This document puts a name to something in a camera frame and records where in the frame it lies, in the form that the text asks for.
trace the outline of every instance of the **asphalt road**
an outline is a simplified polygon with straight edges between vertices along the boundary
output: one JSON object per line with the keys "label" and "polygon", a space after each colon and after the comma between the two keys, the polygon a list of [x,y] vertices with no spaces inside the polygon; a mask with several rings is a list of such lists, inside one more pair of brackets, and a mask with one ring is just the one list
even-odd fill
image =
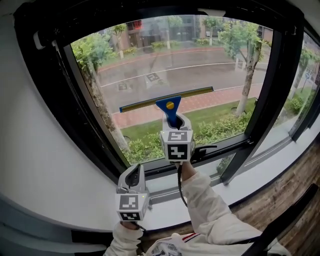
{"label": "asphalt road", "polygon": [[[268,59],[258,63],[252,84],[263,83]],[[243,86],[246,72],[223,50],[149,57],[99,72],[101,91],[113,113],[129,104],[212,86]]]}

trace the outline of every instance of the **person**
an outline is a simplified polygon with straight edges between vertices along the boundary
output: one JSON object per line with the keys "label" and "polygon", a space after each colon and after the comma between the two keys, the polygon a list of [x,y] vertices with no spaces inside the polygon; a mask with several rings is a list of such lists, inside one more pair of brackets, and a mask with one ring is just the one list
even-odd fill
{"label": "person", "polygon": [[[210,187],[209,176],[196,172],[190,162],[182,165],[181,187],[195,233],[156,241],[145,253],[147,256],[233,256],[242,255],[251,245],[249,239],[261,231],[242,222]],[[105,256],[136,256],[143,232],[131,222],[118,223],[113,241]],[[275,239],[267,255],[290,256],[288,250]]]}

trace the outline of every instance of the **window frame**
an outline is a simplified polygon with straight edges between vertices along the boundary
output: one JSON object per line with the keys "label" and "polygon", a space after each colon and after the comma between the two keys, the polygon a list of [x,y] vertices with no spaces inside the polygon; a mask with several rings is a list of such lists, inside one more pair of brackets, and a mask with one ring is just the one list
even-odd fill
{"label": "window frame", "polygon": [[[294,76],[288,73],[295,73],[298,68],[297,56],[300,57],[303,42],[304,16],[298,8],[287,2],[259,3],[245,0],[215,2],[214,5],[210,5],[200,1],[196,6],[185,6],[184,2],[175,0],[162,2],[161,5],[148,1],[105,3],[88,0],[59,4],[56,1],[44,2],[36,0],[33,3],[25,3],[14,13],[15,29],[23,58],[42,98],[62,128],[82,152],[115,183],[128,167],[128,161],[126,162],[123,154],[117,150],[108,129],[104,128],[100,115],[97,116],[97,111],[94,110],[94,103],[88,103],[89,98],[84,93],[83,84],[79,82],[79,74],[74,72],[74,63],[70,62],[70,43],[117,24],[161,16],[163,13],[205,14],[198,7],[225,10],[224,17],[253,22],[273,29],[270,60],[261,96],[246,131],[244,134],[215,143],[218,146],[215,149],[202,149],[203,156],[194,164],[196,167],[236,153],[220,177],[225,184],[230,182],[239,167],[253,154],[270,131],[293,82]],[[110,16],[110,19],[106,19],[111,9],[115,14],[121,12],[121,16]],[[289,53],[293,53],[292,57],[284,59],[283,56],[288,56]],[[280,80],[281,71],[286,72],[286,86],[281,93],[272,95],[276,81]],[[44,84],[48,77],[52,79]],[[279,104],[277,107],[271,107],[271,102]],[[156,179],[176,172],[175,165],[168,164],[163,159],[144,165],[147,179]]]}

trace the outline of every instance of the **white marker cube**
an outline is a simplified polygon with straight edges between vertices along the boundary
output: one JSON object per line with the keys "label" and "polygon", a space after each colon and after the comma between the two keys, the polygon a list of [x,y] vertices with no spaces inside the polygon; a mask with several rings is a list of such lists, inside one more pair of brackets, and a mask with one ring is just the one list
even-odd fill
{"label": "white marker cube", "polygon": [[194,149],[192,130],[162,130],[160,135],[167,161],[190,161],[191,153]]}
{"label": "white marker cube", "polygon": [[116,212],[124,222],[142,221],[148,207],[147,193],[115,194]]}

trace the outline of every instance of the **yellow knob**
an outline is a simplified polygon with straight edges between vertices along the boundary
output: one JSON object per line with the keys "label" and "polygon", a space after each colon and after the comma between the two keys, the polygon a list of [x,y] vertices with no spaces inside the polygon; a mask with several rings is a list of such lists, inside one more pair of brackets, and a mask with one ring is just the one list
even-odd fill
{"label": "yellow knob", "polygon": [[172,101],[168,101],[165,106],[168,110],[172,110],[175,107],[175,104]]}

